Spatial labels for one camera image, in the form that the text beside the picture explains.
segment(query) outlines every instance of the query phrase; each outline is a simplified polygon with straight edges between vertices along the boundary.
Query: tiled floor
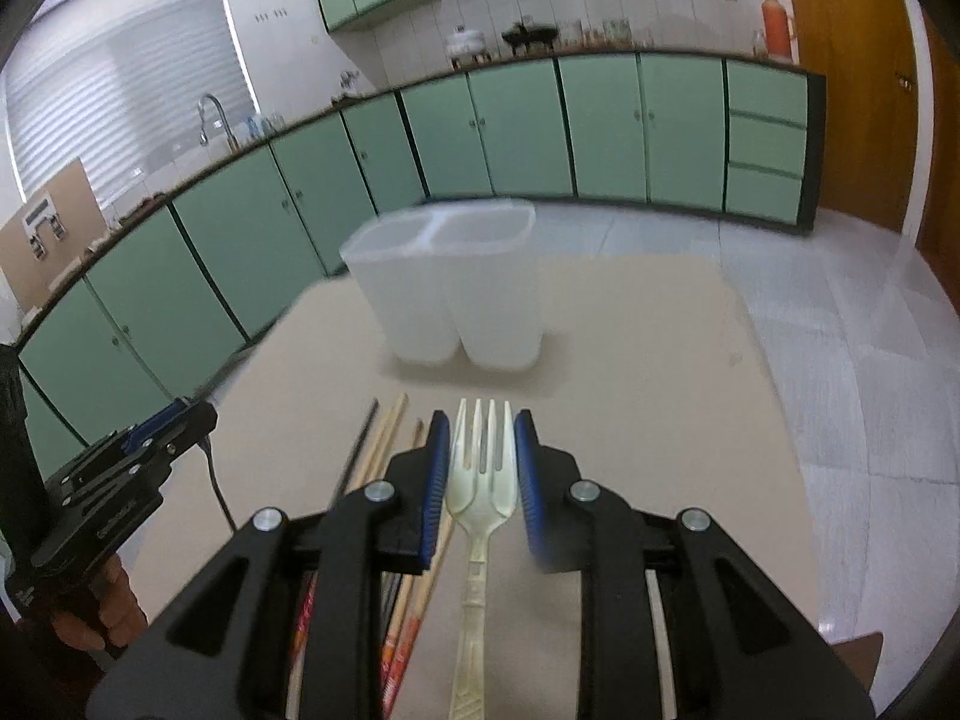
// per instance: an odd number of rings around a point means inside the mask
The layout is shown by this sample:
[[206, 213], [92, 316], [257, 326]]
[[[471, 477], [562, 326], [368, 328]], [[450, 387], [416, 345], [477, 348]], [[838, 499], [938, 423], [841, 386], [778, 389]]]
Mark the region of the tiled floor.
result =
[[820, 630], [881, 630], [877, 710], [960, 600], [960, 320], [898, 235], [829, 211], [796, 238], [633, 210], [539, 205], [544, 253], [712, 258], [743, 295], [784, 404], [817, 538]]

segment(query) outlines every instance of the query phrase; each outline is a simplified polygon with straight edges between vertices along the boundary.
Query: plastic container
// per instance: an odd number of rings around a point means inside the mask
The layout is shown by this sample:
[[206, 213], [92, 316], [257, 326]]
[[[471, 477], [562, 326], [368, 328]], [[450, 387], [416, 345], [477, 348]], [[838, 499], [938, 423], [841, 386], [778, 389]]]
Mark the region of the plastic container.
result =
[[484, 200], [449, 208], [428, 246], [467, 356], [495, 370], [531, 367], [544, 334], [534, 206]]
[[340, 249], [387, 345], [406, 362], [438, 365], [460, 345], [426, 244], [442, 220], [443, 213], [432, 207], [383, 215]]

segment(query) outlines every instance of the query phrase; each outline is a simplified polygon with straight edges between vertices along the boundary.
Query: faucet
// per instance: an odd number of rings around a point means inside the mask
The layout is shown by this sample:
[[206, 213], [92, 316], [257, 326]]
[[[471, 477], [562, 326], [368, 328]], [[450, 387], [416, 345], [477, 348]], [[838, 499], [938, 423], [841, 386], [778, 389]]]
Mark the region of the faucet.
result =
[[197, 101], [197, 113], [200, 114], [200, 145], [206, 146], [209, 143], [209, 138], [206, 136], [206, 117], [205, 113], [203, 112], [204, 100], [210, 100], [210, 103], [213, 103], [217, 106], [217, 113], [220, 114], [220, 121], [224, 123], [224, 129], [227, 130], [227, 145], [229, 146], [230, 153], [237, 153], [237, 151], [240, 151], [240, 143], [237, 141], [233, 130], [230, 129], [230, 122], [227, 121], [227, 114], [224, 113], [224, 106], [220, 105], [220, 101], [209, 92], [200, 95], [200, 99]]

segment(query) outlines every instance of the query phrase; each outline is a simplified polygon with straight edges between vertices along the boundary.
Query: window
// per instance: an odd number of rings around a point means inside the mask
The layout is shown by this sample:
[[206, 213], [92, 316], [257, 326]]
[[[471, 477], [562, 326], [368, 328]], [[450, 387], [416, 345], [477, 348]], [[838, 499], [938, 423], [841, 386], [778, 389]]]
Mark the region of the window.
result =
[[199, 145], [205, 92], [231, 124], [254, 112], [223, 0], [63, 1], [30, 25], [4, 75], [27, 199], [80, 157], [109, 204]]

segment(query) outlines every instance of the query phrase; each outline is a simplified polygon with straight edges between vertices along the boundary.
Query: table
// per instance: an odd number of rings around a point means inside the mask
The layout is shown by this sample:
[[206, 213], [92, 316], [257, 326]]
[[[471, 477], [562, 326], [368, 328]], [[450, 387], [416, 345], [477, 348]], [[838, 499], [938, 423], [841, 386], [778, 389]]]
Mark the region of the table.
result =
[[[453, 420], [460, 397], [530, 408], [541, 441], [635, 508], [673, 517], [711, 512], [816, 622], [813, 536], [805, 487], [779, 399], [737, 293], [695, 257], [541, 262], [544, 346], [524, 373], [479, 370], [461, 352], [416, 367], [387, 351], [352, 280], [301, 295], [263, 341], [220, 408], [217, 473], [238, 522], [278, 506], [325, 508], [371, 399], [410, 406], [395, 449], [434, 409]], [[153, 615], [227, 538], [193, 450], [165, 485], [133, 585]], [[448, 711], [467, 563], [454, 536], [394, 717]], [[501, 718], [573, 717], [579, 665], [579, 579], [541, 576], [520, 509], [491, 540], [487, 702]]]

